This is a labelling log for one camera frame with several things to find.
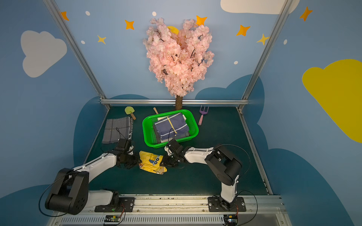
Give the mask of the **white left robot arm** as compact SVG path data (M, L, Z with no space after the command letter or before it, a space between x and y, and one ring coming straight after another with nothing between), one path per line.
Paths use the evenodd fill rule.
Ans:
M132 140L121 138L116 147L98 158L72 169L61 169L49 186L45 200L47 210L77 215L83 209L94 208L95 212L116 212L121 208L119 193L114 190L89 190L89 183L103 172L124 165L130 169L140 163L133 154Z

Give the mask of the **yellow cartoon pillowcase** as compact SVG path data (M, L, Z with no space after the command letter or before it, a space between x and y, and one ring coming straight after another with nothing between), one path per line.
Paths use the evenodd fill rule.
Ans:
M161 166L161 162L163 160L162 155L140 151L139 156L141 160L139 168L141 170L159 175L163 175L167 172L167 168L165 166Z

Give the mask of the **grey striped cloth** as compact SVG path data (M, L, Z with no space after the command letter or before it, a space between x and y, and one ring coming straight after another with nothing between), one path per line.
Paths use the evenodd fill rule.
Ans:
M106 121L103 144L117 143L119 139L131 139L133 134L133 118L127 116Z

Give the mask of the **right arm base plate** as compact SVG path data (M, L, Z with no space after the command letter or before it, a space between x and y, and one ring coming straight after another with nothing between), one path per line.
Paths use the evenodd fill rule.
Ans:
M246 204L242 197L236 197L229 203L218 196L207 198L207 204L210 212L246 212Z

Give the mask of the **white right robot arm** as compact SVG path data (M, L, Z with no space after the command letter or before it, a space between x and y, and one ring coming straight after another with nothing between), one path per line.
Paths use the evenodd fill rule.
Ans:
M225 145L210 148L183 147L175 139L165 146L167 156L160 165L178 167L179 163L199 163L207 165L221 182L221 200L232 203L237 196L237 183L242 163Z

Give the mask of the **navy blue pillowcase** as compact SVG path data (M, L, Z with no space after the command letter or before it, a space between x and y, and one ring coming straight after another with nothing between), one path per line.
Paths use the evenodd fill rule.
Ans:
M171 139L189 137L189 126L186 117L182 113L161 117L154 123L153 129L157 143L165 143Z

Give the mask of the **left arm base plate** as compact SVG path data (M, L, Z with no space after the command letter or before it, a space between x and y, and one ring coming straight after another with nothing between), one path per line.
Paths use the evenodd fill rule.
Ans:
M132 212L134 207L135 198L133 197L120 197L118 201L112 200L108 205L99 205L95 207L94 212Z

